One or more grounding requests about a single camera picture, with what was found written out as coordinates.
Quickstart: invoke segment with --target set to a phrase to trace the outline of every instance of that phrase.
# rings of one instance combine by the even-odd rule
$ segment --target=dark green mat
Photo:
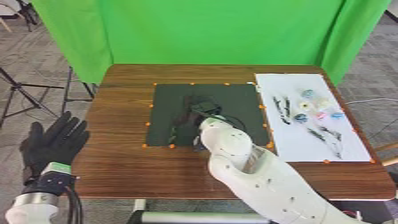
[[[174,119],[183,113],[185,96],[202,96],[213,99],[222,107],[222,115],[227,115],[243,122],[245,131],[256,145],[266,145],[268,134],[263,128],[263,114],[259,110],[259,99],[256,88],[249,84],[240,85],[156,85],[151,126],[147,130],[146,143],[149,146],[167,146],[172,133]],[[197,136],[197,127],[192,123],[183,124],[176,129],[178,146],[192,146]]]

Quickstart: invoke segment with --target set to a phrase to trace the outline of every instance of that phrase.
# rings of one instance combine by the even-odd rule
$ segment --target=orange dot
[[[266,149],[272,149],[274,148],[274,142],[270,142],[265,147],[266,147]]]

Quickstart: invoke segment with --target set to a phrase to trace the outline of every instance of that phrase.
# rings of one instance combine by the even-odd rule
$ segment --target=black glove
[[[25,185],[37,180],[50,162],[71,165],[89,140],[87,122],[83,121],[80,124],[78,122],[78,118],[71,118],[71,112],[67,111],[44,133],[41,123],[32,123],[28,138],[19,147],[25,163]]]

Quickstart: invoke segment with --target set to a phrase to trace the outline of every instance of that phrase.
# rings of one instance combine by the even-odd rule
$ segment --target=floor
[[[30,33],[21,20],[7,20],[7,23],[14,29],[14,33],[7,33],[0,27],[0,66],[18,81],[62,86],[67,74],[67,62],[46,29],[39,26]],[[7,83],[0,80],[0,108],[5,106],[7,86]],[[337,89],[346,102],[373,98],[398,99],[398,24],[387,16],[382,17]],[[71,96],[87,96],[78,82],[73,82],[71,90]],[[39,89],[32,89],[30,91],[35,96],[39,96],[41,92]],[[53,111],[60,111],[60,101],[62,91],[51,90],[44,102]],[[11,109],[18,110],[27,106],[28,102],[18,96]],[[80,118],[85,116],[87,109],[89,103],[76,102],[67,105],[67,110],[73,111],[75,116]],[[398,122],[384,129],[385,125],[398,118],[398,103],[393,101],[355,103],[350,104],[350,109],[371,145],[377,147],[398,141]],[[30,123],[35,120],[48,125],[53,118],[41,111],[30,111],[27,114],[7,119],[5,127],[0,131],[0,223],[5,223],[3,212],[21,190],[18,145],[27,137]],[[391,155],[398,155],[398,151],[394,150],[378,155],[385,158]],[[398,166],[387,169],[398,173]],[[67,203],[62,200],[60,215],[55,223],[64,223],[66,205]],[[151,200],[147,205],[153,211],[250,211],[240,201]],[[398,218],[398,209],[393,205],[387,206]],[[131,207],[131,200],[83,200],[85,222],[91,224],[126,223]]]

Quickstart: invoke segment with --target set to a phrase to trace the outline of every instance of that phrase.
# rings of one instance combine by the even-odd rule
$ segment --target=green backdrop
[[[341,81],[391,0],[34,0],[85,82],[126,64],[309,64]]]

